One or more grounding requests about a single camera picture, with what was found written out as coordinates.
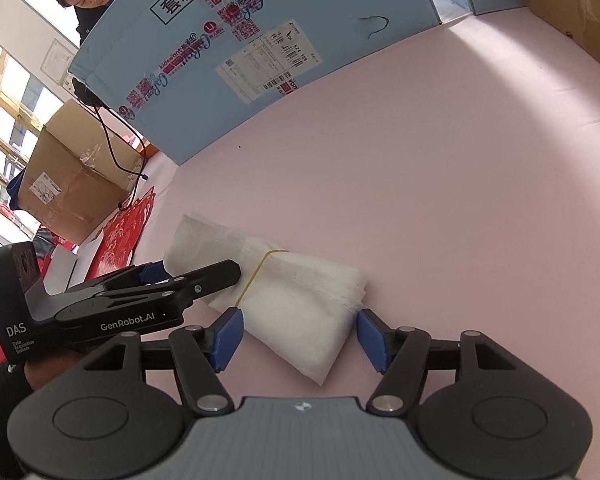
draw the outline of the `pink table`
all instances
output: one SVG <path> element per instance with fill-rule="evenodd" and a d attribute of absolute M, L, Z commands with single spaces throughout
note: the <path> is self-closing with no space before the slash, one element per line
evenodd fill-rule
<path fill-rule="evenodd" d="M 568 38 L 526 9 L 470 17 L 300 89 L 177 169 L 152 164 L 137 262 L 195 210 L 356 266 L 389 324 L 481 330 L 582 402 L 581 478 L 600 480 L 600 65 Z M 221 378 L 237 400 L 366 400 L 379 379 L 353 338 L 318 387 L 250 336 Z"/>

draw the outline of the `white cloth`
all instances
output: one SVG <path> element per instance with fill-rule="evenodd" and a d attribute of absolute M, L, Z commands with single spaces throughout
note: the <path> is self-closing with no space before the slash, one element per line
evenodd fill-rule
<path fill-rule="evenodd" d="M 273 242 L 248 237 L 201 216 L 184 215 L 164 267 L 172 276 L 221 260 L 234 260 L 242 277 L 236 286 L 208 296 L 223 312 L 235 305 Z M 366 281 L 342 264 L 297 253 L 270 254 L 239 307 L 251 335 L 302 374 L 322 384 L 362 308 Z"/>

